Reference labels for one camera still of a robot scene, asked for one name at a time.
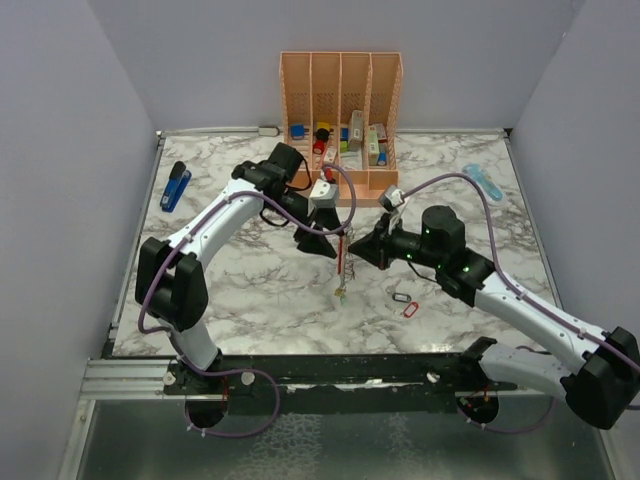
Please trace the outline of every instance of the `gray wall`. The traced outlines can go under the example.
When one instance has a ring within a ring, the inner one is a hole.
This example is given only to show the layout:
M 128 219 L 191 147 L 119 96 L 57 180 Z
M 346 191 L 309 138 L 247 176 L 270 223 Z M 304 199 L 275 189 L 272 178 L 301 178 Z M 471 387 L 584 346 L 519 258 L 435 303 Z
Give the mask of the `gray wall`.
M 640 339 L 639 25 L 638 0 L 587 0 L 513 149 L 565 308 Z M 640 471 L 640 413 L 620 424 Z
M 0 5 L 0 478 L 56 477 L 153 125 L 85 0 Z
M 280 124 L 281 50 L 401 51 L 400 125 L 487 128 L 515 125 L 582 0 L 89 3 L 162 129 Z

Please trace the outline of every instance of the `blue stapler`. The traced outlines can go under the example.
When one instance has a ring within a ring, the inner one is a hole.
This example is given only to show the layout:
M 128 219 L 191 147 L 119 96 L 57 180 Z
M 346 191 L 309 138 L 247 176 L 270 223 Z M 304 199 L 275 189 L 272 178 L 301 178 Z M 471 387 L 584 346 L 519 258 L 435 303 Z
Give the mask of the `blue stapler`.
M 191 172 L 187 170 L 187 166 L 184 162 L 176 162 L 171 169 L 169 181 L 160 199 L 160 207 L 163 212 L 173 212 L 189 180 L 191 180 Z

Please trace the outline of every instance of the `robotic arm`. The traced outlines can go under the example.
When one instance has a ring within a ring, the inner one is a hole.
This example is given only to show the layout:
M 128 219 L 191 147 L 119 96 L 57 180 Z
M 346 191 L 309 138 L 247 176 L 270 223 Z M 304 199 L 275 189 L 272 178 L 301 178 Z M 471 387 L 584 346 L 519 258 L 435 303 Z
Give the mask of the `robotic arm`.
M 314 230 L 335 230 L 340 221 L 335 210 L 337 185 L 316 181 L 311 199 L 288 186 L 298 168 L 305 161 L 294 148 L 279 143 L 269 158 L 260 163 L 246 161 L 235 167 L 222 193 L 188 225 L 167 240 L 147 239 L 140 248 L 135 299 L 143 304 L 161 265 L 169 263 L 173 274 L 163 272 L 152 289 L 148 311 L 168 330 L 177 346 L 202 370 L 211 366 L 219 349 L 209 337 L 204 314 L 209 296 L 204 271 L 214 255 L 250 218 L 264 208 L 279 205 L 299 223 Z M 188 242 L 182 245 L 184 238 Z M 305 253 L 336 258 L 336 252 L 324 236 L 314 235 L 302 228 L 294 234 L 297 248 Z
M 335 210 L 337 186 L 318 180 L 310 199 L 289 187 L 303 161 L 295 149 L 278 144 L 268 160 L 238 165 L 218 198 L 183 229 L 165 241 L 149 238 L 142 245 L 136 301 L 148 304 L 149 313 L 198 369 L 213 369 L 220 353 L 201 320 L 209 300 L 204 271 L 247 220 L 277 205 L 307 227 L 299 227 L 294 234 L 299 250 L 336 258 L 326 238 L 308 230 L 342 234 L 341 227 L 346 225 L 340 225 Z M 387 213 L 349 251 L 381 270 L 396 259 L 434 268 L 437 283 L 448 295 L 501 318 L 550 353 L 516 350 L 482 337 L 462 354 L 475 365 L 479 380 L 547 393 L 566 401 L 590 425 L 611 428 L 640 391 L 637 370 L 612 354 L 615 350 L 631 363 L 640 363 L 634 336 L 620 327 L 605 332 L 526 291 L 491 260 L 466 246 L 465 226 L 449 207 L 427 208 L 419 233 L 404 230 L 396 208 L 398 194 L 396 187 L 383 194 L 380 203 Z
M 395 190 L 391 187 L 381 197 L 389 213 L 349 251 L 381 270 L 395 259 L 435 269 L 436 282 L 445 293 L 506 321 L 551 354 L 539 355 L 480 339 L 468 352 L 487 379 L 544 392 L 566 401 L 590 425 L 611 428 L 640 391 L 640 375 L 601 343 L 638 363 L 634 336 L 620 327 L 609 333 L 575 318 L 503 274 L 511 285 L 506 283 L 491 260 L 466 246 L 464 223 L 450 207 L 437 205 L 424 210 L 420 233 L 404 230 L 392 206 Z M 574 328 L 565 328 L 551 318 L 553 315 Z

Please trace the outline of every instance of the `white marble surface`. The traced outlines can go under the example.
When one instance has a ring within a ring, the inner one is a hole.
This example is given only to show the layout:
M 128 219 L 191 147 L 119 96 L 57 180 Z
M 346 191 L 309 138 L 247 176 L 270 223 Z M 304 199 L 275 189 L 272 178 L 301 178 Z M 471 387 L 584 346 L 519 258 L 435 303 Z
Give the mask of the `white marble surface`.
M 230 178 L 236 164 L 267 158 L 278 139 L 252 136 L 172 137 L 166 140 L 141 240 L 163 239 L 208 205 Z M 503 267 L 533 292 L 552 294 L 533 229 L 501 135 L 401 135 L 396 150 L 404 190 L 436 175 L 481 164 L 506 191 L 509 201 L 493 208 L 498 252 Z M 176 210 L 158 205 L 173 163 L 182 160 L 193 173 Z M 416 194 L 404 214 L 406 229 L 420 226 L 423 209 L 433 204 L 454 208 L 467 226 L 467 243 L 489 256 L 484 215 L 477 194 L 463 181 L 449 180 Z M 345 218 L 346 209 L 340 209 Z M 370 231 L 381 209 L 361 209 L 354 219 L 356 238 Z M 303 254 L 292 240 L 294 227 L 275 229 L 259 218 L 245 224 L 214 258 L 206 272 L 209 333 L 227 354 L 398 353 L 461 351 L 478 336 L 508 345 L 532 345 L 503 321 L 454 300 L 417 278 L 404 262 L 379 271 L 362 260 L 348 283 L 341 305 L 336 261 Z M 141 335 L 133 288 L 135 267 L 120 319 L 114 355 L 168 355 L 162 333 Z M 411 318 L 393 291 L 409 293 L 420 304 Z M 155 320 L 147 316 L 149 325 Z

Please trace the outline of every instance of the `red key ring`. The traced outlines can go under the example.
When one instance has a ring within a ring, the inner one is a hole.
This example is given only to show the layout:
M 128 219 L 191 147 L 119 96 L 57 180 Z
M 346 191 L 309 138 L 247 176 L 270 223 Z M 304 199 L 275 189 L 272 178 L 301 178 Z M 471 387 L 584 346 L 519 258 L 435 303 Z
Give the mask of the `red key ring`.
M 402 312 L 402 314 L 407 318 L 411 318 L 413 317 L 413 314 L 418 311 L 419 308 L 420 308 L 420 305 L 418 305 L 418 302 L 411 302 L 409 305 L 407 305 L 407 308 L 404 309 L 404 312 Z

